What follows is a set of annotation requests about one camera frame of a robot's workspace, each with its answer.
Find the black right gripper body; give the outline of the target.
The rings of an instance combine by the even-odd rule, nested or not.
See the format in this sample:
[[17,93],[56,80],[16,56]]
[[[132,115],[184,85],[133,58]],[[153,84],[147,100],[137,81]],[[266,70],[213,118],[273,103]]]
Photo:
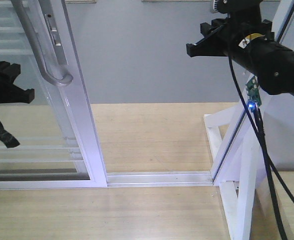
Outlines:
[[242,22],[217,18],[211,23],[200,24],[203,38],[197,43],[186,44],[187,55],[190,57],[226,57],[228,48],[244,50],[253,40],[274,40],[272,22],[264,20],[261,23]]

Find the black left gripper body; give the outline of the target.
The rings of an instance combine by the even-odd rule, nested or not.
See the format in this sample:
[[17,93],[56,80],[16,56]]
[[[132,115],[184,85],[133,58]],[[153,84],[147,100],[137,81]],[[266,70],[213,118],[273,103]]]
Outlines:
[[34,100],[34,89],[23,90],[14,84],[20,73],[19,64],[0,61],[0,104],[29,104]]

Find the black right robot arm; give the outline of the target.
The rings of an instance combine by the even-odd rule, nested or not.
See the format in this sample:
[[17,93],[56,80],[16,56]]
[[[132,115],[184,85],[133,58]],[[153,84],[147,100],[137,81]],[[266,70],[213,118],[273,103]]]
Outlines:
[[259,0],[214,0],[228,14],[200,24],[203,39],[186,45],[190,57],[231,57],[257,76],[270,95],[294,96],[294,51],[275,41],[272,22],[262,20]]

